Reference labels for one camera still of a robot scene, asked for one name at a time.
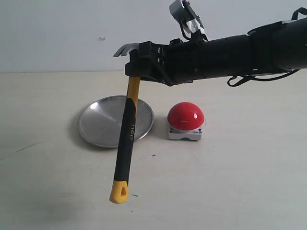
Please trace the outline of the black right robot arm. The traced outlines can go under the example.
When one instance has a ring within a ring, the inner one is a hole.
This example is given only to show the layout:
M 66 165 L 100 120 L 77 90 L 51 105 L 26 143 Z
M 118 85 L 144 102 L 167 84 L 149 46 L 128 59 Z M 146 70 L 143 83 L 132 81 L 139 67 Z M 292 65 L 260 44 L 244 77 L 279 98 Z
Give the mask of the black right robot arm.
M 211 41 L 143 42 L 125 74 L 168 86 L 227 76 L 286 73 L 307 66 L 306 19 L 277 22 Z

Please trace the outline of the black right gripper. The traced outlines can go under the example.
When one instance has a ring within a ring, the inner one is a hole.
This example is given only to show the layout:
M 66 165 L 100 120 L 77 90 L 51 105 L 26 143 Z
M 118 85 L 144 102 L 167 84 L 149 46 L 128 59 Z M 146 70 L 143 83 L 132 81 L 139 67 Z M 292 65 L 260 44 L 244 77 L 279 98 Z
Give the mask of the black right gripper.
M 201 41 L 174 39 L 162 48 L 151 41 L 139 44 L 139 58 L 125 65 L 125 75 L 174 86 L 201 79 Z

